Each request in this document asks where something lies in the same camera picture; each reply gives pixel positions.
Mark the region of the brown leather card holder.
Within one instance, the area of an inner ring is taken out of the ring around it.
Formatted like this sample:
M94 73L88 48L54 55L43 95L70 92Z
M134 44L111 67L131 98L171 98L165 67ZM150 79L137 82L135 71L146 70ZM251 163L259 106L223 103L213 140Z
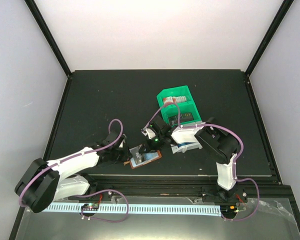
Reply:
M142 154L142 162L140 164L137 164L135 162L134 157L136 156L136 153L139 153L140 148L141 148L141 146L139 145L139 146L133 147L129 150L129 152L131 154L131 158L130 158L130 161L123 163L124 166L130 165L130 167L132 169L136 169L139 167L143 167L146 164L156 161L162 157L162 154L159 150L149 152L149 153L141 153Z

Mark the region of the white bin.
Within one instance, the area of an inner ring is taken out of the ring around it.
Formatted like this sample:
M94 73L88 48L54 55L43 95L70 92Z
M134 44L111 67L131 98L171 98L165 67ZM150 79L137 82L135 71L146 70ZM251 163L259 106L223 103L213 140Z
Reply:
M203 127L199 127L203 122L194 122L181 126L176 126L171 133L171 138L173 143L170 145L172 153L185 153L190 150L199 149L201 150L203 147L198 142L195 137L195 134L201 130ZM193 143L183 147L177 147L177 144L181 143Z

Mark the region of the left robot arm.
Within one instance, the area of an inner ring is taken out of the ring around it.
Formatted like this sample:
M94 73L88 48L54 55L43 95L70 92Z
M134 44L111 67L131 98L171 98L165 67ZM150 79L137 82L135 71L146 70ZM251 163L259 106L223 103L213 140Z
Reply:
M111 131L101 141L71 155L44 161L35 159L14 189L19 205L40 213L52 202L71 196L93 199L98 192L86 174L79 172L100 164L117 163L129 158L127 137Z

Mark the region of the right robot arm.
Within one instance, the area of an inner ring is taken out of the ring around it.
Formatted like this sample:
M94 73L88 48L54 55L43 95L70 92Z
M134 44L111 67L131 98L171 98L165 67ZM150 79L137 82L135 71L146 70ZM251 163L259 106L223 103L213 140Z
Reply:
M173 145L187 151L198 147L206 151L216 163L217 187L203 191L204 196L215 197L220 202L229 202L235 195L238 178L236 161L242 154L243 142L233 131L217 125L214 119L193 125L176 123L172 126L162 119L153 120L141 132L147 140L138 150L137 156L158 151L164 145Z

